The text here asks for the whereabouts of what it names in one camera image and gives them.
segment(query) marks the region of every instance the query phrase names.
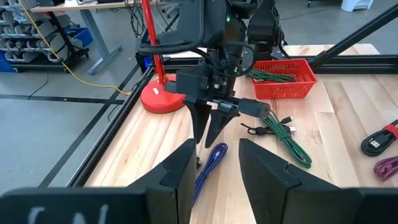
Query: metal table leg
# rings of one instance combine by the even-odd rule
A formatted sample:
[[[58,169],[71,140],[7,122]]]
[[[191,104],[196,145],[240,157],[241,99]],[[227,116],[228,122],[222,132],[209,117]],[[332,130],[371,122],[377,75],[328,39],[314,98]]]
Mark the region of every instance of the metal table leg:
[[[88,73],[90,75],[94,75],[97,71],[101,70],[112,61],[112,59],[116,56],[119,50],[122,49],[122,45],[114,49],[112,52],[109,52],[90,10],[80,10],[80,14],[84,22],[86,23],[88,30],[93,36],[94,43],[97,45],[99,54],[101,55],[101,58],[88,70]]]

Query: yellow cable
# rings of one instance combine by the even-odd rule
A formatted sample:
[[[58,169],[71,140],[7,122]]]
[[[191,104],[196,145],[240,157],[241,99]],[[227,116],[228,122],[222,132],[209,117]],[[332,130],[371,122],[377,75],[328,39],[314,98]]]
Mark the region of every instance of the yellow cable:
[[[53,50],[53,48],[51,48],[51,45],[47,42],[47,40],[45,39],[45,37],[43,36],[43,34],[39,31],[39,28],[37,27],[37,25],[36,25],[35,21],[33,20],[33,18],[30,16],[28,10],[27,10],[27,9],[25,8],[25,6],[23,5],[22,1],[19,1],[19,2],[20,2],[22,8],[23,8],[24,11],[25,11],[25,14],[26,14],[27,17],[29,18],[29,20],[32,22],[33,26],[36,28],[37,33],[41,36],[41,38],[43,39],[43,41],[45,42],[45,44],[47,45],[47,47],[51,50],[51,52],[55,55],[55,57],[56,57],[57,59],[59,59],[59,56],[57,55],[57,53],[55,53],[55,51]],[[63,65],[63,66],[68,70],[68,72],[69,72],[71,75],[73,75],[73,77],[75,77],[79,82],[82,82],[82,83],[84,83],[84,84],[86,84],[86,85],[95,86],[95,87],[101,87],[101,88],[114,88],[115,90],[117,90],[118,92],[120,92],[120,93],[122,93],[122,94],[125,94],[125,95],[127,95],[127,96],[130,95],[130,92],[122,91],[122,90],[120,90],[118,87],[113,86],[113,85],[99,85],[99,84],[93,84],[93,83],[86,82],[86,81],[80,79],[77,75],[75,75],[74,72],[73,72],[64,62],[62,62],[62,65]]]

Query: blue cable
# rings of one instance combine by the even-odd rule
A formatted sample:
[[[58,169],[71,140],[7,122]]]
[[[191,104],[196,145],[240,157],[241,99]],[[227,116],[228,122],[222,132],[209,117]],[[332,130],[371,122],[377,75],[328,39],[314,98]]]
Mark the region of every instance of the blue cable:
[[[203,188],[203,185],[205,184],[206,178],[224,158],[227,150],[228,150],[228,145],[225,143],[220,143],[216,145],[214,149],[210,152],[206,165],[204,166],[203,170],[200,172],[197,181],[195,182],[195,195],[193,196],[192,206],[197,201],[199,194]]]

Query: red lamp base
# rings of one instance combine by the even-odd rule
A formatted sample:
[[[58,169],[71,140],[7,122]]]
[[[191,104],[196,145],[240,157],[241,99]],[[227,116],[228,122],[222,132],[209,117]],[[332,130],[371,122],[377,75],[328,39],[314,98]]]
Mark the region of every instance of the red lamp base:
[[[151,113],[170,113],[184,106],[185,95],[165,91],[165,86],[155,79],[148,83],[141,92],[141,102],[145,110]]]

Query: blue bin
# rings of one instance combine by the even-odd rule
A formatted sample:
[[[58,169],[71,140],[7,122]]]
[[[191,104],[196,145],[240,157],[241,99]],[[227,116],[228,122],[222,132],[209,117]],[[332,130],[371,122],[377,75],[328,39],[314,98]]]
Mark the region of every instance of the blue bin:
[[[88,44],[90,44],[93,41],[93,37],[91,36],[89,30],[86,27],[81,27],[81,28],[67,28],[64,30],[65,32],[70,32],[70,31],[77,31],[78,34],[74,36],[74,39],[78,39],[81,41],[83,44],[83,47],[86,47]]]
[[[6,60],[5,52],[0,50],[0,72],[17,72],[11,66],[10,62]]]

